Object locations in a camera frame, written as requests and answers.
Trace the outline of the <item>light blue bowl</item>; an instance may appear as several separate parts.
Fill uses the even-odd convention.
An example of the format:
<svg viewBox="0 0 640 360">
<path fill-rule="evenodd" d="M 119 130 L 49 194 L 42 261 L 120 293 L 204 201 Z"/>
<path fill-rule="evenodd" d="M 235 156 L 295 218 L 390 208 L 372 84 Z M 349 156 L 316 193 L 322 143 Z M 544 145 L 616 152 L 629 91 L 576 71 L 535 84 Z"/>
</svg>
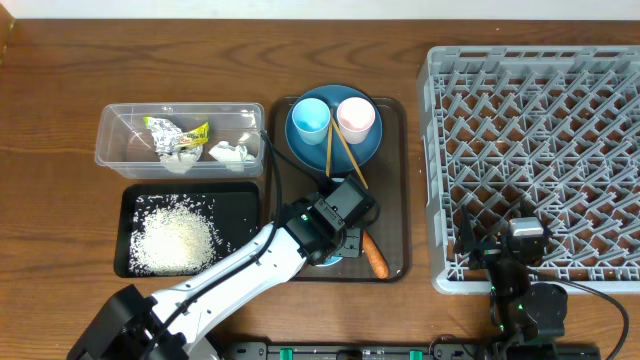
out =
<svg viewBox="0 0 640 360">
<path fill-rule="evenodd" d="M 331 256 L 325 262 L 321 263 L 322 267 L 332 266 L 339 263 L 342 260 L 341 256 Z"/>
</svg>

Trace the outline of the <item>orange carrot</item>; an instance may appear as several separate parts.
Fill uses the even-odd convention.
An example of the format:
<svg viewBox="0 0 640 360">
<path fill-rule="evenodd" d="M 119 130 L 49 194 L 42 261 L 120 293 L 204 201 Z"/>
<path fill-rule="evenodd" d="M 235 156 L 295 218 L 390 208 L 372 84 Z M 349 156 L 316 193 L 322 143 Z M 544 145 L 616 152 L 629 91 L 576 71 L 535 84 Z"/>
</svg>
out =
<svg viewBox="0 0 640 360">
<path fill-rule="evenodd" d="M 389 267 L 367 231 L 363 232 L 362 248 L 376 277 L 386 279 L 389 276 Z"/>
</svg>

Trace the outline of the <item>white tissue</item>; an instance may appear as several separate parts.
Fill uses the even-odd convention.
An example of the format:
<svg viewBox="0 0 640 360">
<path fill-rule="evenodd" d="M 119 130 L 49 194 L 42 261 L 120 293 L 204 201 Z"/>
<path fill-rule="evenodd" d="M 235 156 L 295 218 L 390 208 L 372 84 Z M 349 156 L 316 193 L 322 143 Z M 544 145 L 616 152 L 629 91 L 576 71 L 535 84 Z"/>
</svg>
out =
<svg viewBox="0 0 640 360">
<path fill-rule="evenodd" d="M 209 150 L 209 155 L 233 172 L 243 172 L 253 165 L 255 157 L 244 145 L 233 146 L 227 141 L 220 141 Z"/>
</svg>

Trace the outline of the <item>pile of white rice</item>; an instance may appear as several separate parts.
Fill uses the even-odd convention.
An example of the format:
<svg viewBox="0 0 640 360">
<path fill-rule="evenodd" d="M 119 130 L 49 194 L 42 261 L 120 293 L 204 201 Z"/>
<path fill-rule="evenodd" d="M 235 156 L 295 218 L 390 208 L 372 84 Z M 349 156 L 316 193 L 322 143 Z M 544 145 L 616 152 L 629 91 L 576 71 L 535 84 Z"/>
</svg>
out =
<svg viewBox="0 0 640 360">
<path fill-rule="evenodd" d="M 140 195 L 135 200 L 128 270 L 135 276 L 197 274 L 230 255 L 211 194 Z"/>
</svg>

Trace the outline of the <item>snack wrapper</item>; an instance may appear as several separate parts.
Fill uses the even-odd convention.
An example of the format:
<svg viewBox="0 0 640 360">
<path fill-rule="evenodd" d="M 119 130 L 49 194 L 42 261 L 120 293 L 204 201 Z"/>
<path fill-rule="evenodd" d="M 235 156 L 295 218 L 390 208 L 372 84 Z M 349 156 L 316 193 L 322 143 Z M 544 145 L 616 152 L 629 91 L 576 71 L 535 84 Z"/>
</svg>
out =
<svg viewBox="0 0 640 360">
<path fill-rule="evenodd" d="M 182 131 L 165 118 L 146 116 L 145 127 L 151 131 L 155 151 L 161 162 L 197 162 L 209 140 L 209 124 Z"/>
</svg>

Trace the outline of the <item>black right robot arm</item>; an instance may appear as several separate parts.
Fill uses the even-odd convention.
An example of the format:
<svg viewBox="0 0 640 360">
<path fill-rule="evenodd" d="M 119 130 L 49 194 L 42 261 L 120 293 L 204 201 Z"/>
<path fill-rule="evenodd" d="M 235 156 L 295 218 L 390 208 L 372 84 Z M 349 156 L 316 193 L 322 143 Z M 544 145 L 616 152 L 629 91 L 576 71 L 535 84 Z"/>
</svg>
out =
<svg viewBox="0 0 640 360">
<path fill-rule="evenodd" d="M 520 205 L 520 213 L 496 241 L 478 240 L 463 207 L 454 245 L 455 253 L 468 257 L 470 269 L 487 272 L 492 322 L 502 329 L 491 344 L 496 359 L 507 359 L 518 346 L 544 346 L 565 333 L 567 292 L 529 279 L 530 267 L 542 259 L 551 231 L 526 203 Z"/>
</svg>

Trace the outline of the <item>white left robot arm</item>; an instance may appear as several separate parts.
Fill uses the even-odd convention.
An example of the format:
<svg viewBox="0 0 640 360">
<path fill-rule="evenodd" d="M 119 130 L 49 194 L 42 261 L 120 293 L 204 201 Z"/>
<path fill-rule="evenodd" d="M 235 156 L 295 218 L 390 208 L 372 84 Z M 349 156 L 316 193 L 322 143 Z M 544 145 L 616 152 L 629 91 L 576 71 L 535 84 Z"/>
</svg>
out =
<svg viewBox="0 0 640 360">
<path fill-rule="evenodd" d="M 302 198 L 240 250 L 148 297 L 129 285 L 113 294 L 68 353 L 78 359 L 195 359 L 206 335 L 247 302 L 322 264 L 345 231 L 361 230 L 369 201 Z"/>
</svg>

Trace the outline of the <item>grey dishwasher rack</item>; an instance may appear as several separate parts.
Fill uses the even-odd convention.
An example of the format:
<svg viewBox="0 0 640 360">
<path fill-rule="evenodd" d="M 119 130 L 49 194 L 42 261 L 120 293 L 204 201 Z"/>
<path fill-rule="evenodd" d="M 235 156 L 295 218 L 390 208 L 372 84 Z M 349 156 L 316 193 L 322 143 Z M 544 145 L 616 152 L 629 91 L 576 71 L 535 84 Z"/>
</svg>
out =
<svg viewBox="0 0 640 360">
<path fill-rule="evenodd" d="M 431 282 L 484 294 L 454 250 L 462 213 L 496 241 L 522 204 L 551 230 L 539 271 L 639 290 L 639 50 L 439 46 L 417 80 Z"/>
</svg>

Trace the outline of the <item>dark blue plate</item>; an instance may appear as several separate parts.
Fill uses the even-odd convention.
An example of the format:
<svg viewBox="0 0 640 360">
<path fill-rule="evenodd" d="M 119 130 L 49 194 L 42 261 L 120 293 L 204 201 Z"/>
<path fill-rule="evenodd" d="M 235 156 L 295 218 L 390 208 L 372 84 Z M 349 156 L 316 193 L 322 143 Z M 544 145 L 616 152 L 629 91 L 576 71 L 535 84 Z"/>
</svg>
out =
<svg viewBox="0 0 640 360">
<path fill-rule="evenodd" d="M 336 109 L 342 101 L 351 97 L 367 100 L 374 107 L 375 119 L 365 139 L 359 144 L 349 145 L 349 149 L 359 166 L 363 166 L 375 155 L 382 141 L 383 123 L 380 112 L 374 105 L 373 100 L 361 91 L 349 86 L 324 85 L 314 88 L 298 98 L 286 118 L 285 136 L 287 145 L 293 155 L 303 164 L 314 170 L 325 172 L 328 143 L 324 139 L 317 145 L 309 145 L 302 140 L 292 118 L 294 107 L 306 98 L 317 98 L 324 101 L 330 108 Z"/>
</svg>

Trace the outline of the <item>brown serving tray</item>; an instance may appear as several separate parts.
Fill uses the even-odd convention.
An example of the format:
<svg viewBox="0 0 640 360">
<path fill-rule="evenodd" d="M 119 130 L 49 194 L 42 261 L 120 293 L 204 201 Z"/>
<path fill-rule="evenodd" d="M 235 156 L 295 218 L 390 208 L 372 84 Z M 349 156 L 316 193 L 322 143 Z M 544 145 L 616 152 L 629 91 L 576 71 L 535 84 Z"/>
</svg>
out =
<svg viewBox="0 0 640 360">
<path fill-rule="evenodd" d="M 318 176 L 318 171 L 302 164 L 290 151 L 284 135 L 284 125 L 298 97 L 277 100 L 268 115 L 267 130 L 277 149 L 299 166 Z M 383 137 L 375 155 L 361 170 L 369 185 L 369 193 L 380 204 L 377 221 L 367 228 L 388 267 L 389 276 L 378 279 L 366 255 L 342 259 L 339 263 L 321 267 L 308 266 L 292 281 L 337 283 L 392 283 L 404 277 L 410 268 L 411 240 L 407 178 L 406 114 L 402 105 L 392 98 L 373 97 L 383 123 Z M 316 190 L 315 183 L 283 160 L 278 160 L 283 185 L 283 202 L 290 203 Z M 271 220 L 276 206 L 276 186 L 271 165 L 264 173 L 263 223 Z"/>
</svg>

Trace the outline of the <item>right wooden chopstick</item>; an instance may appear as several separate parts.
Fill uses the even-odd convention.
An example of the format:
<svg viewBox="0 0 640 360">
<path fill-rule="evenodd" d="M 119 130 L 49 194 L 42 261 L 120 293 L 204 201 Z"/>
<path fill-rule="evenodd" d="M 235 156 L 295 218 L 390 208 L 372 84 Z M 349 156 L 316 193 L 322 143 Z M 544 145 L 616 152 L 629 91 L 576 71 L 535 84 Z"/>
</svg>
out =
<svg viewBox="0 0 640 360">
<path fill-rule="evenodd" d="M 349 148 L 349 145 L 346 142 L 346 140 L 345 140 L 345 138 L 344 138 L 344 136 L 343 136 L 338 124 L 337 124 L 337 121 L 334 119 L 333 113 L 331 114 L 331 118 L 330 119 L 331 119 L 331 124 L 332 124 L 335 132 L 337 133 L 337 135 L 338 135 L 338 137 L 339 137 L 339 139 L 340 139 L 340 141 L 341 141 L 341 143 L 342 143 L 342 145 L 343 145 L 343 147 L 344 147 L 344 149 L 345 149 L 345 151 L 346 151 L 346 153 L 347 153 L 347 155 L 348 155 L 348 157 L 349 157 L 349 159 L 350 159 L 350 161 L 351 161 L 351 163 L 352 163 L 352 165 L 354 167 L 354 170 L 356 171 L 357 175 L 359 176 L 364 188 L 368 190 L 369 189 L 368 183 L 367 183 L 367 181 L 366 181 L 366 179 L 365 179 L 365 177 L 364 177 L 364 175 L 363 175 L 363 173 L 362 173 L 362 171 L 361 171 L 361 169 L 360 169 L 355 157 L 353 156 L 353 154 L 352 154 L 352 152 L 351 152 L 351 150 Z"/>
</svg>

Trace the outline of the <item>wooden chopstick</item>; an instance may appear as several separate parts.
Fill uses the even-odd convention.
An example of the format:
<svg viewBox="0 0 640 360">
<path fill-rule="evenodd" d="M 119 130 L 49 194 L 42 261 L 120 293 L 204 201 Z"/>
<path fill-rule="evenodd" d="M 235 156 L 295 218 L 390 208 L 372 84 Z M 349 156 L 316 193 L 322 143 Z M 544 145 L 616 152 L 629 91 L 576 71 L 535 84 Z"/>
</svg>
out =
<svg viewBox="0 0 640 360">
<path fill-rule="evenodd" d="M 361 169 L 360 169 L 355 157 L 353 156 L 353 154 L 352 154 L 352 152 L 351 152 L 351 150 L 349 148 L 349 145 L 346 142 L 346 140 L 345 140 L 345 138 L 344 138 L 344 136 L 343 136 L 338 124 L 337 124 L 337 121 L 334 119 L 333 113 L 331 114 L 331 118 L 330 119 L 331 119 L 331 124 L 332 124 L 335 132 L 337 133 L 337 135 L 338 135 L 338 137 L 339 137 L 339 139 L 340 139 L 340 141 L 341 141 L 341 143 L 342 143 L 342 145 L 343 145 L 343 147 L 344 147 L 344 149 L 345 149 L 345 151 L 346 151 L 346 153 L 347 153 L 347 155 L 348 155 L 348 157 L 349 157 L 349 159 L 350 159 L 350 161 L 351 161 L 351 163 L 352 163 L 352 165 L 354 167 L 354 170 L 356 171 L 357 175 L 359 176 L 364 188 L 368 190 L 369 189 L 368 183 L 367 183 L 367 181 L 366 181 L 366 179 L 365 179 L 365 177 L 364 177 L 364 175 L 363 175 L 363 173 L 362 173 L 362 171 L 361 171 Z"/>
<path fill-rule="evenodd" d="M 330 178 L 331 176 L 333 124 L 334 124 L 333 109 L 330 108 L 330 117 L 329 117 L 328 134 L 327 134 L 326 164 L 325 164 L 325 174 L 328 178 Z"/>
</svg>

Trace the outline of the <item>light blue cup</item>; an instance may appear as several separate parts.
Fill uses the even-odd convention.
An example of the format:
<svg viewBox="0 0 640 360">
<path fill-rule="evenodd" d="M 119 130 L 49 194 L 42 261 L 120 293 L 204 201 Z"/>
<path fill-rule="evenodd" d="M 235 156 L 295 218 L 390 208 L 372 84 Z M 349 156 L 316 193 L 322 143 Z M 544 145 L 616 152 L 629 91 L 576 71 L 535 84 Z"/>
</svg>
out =
<svg viewBox="0 0 640 360">
<path fill-rule="evenodd" d="M 320 99 L 305 98 L 294 106 L 292 120 L 304 143 L 318 145 L 327 136 L 330 109 Z"/>
</svg>

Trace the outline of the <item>left wooden chopstick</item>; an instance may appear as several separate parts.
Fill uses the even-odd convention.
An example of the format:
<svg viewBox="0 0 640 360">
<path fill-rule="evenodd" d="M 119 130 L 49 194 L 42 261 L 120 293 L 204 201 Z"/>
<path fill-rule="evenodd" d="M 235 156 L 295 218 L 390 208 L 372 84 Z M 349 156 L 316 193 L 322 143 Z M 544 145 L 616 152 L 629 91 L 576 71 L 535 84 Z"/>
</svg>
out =
<svg viewBox="0 0 640 360">
<path fill-rule="evenodd" d="M 325 164 L 325 174 L 328 178 L 330 178 L 331 176 L 333 124 L 334 124 L 333 109 L 330 108 L 330 117 L 329 117 L 328 134 L 327 134 L 326 164 Z"/>
</svg>

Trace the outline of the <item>pink cup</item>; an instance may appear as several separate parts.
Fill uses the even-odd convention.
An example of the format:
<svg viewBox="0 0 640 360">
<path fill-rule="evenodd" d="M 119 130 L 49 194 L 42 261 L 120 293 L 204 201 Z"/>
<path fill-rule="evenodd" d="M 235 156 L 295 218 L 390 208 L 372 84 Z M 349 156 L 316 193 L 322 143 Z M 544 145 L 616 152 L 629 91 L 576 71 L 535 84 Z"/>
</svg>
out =
<svg viewBox="0 0 640 360">
<path fill-rule="evenodd" d="M 373 126 L 375 118 L 373 105 L 360 97 L 345 99 L 337 109 L 338 126 L 349 144 L 362 143 Z"/>
</svg>

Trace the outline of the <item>black tray bin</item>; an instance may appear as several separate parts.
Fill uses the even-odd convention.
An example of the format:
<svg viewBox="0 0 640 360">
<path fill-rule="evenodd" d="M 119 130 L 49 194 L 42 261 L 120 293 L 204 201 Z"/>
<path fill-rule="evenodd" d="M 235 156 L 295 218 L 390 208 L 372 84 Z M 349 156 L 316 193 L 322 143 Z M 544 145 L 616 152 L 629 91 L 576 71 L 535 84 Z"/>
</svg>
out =
<svg viewBox="0 0 640 360">
<path fill-rule="evenodd" d="M 222 237 L 236 247 L 232 253 L 257 234 L 260 225 L 260 199 L 258 186 L 252 182 L 132 185 L 124 191 L 121 202 L 114 256 L 114 272 L 117 276 L 142 278 L 128 270 L 135 200 L 140 195 L 164 194 L 211 194 L 215 200 L 213 216 L 216 227 L 221 231 Z"/>
</svg>

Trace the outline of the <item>clear plastic bin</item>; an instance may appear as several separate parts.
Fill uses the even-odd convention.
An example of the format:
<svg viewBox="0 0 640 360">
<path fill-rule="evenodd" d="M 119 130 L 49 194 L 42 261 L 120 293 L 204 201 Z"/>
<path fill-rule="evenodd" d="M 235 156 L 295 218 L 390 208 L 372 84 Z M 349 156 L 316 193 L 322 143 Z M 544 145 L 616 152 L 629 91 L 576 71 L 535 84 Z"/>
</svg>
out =
<svg viewBox="0 0 640 360">
<path fill-rule="evenodd" d="M 146 116 L 165 118 L 182 131 L 209 124 L 209 140 L 197 162 L 161 162 L 155 151 Z M 130 179 L 254 178 L 263 173 L 265 111 L 259 103 L 129 103 L 104 108 L 98 131 L 95 161 Z M 220 141 L 244 145 L 255 157 L 243 172 L 233 172 L 209 155 Z"/>
</svg>

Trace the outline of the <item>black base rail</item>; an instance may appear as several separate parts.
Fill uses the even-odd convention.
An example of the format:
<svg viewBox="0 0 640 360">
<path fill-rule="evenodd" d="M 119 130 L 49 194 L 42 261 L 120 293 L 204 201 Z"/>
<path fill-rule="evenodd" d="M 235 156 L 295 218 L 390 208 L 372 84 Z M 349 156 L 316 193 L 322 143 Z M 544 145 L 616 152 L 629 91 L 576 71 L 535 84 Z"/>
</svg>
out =
<svg viewBox="0 0 640 360">
<path fill-rule="evenodd" d="M 589 346 L 475 345 L 453 339 L 426 346 L 295 345 L 244 342 L 230 345 L 223 360 L 598 360 Z"/>
</svg>

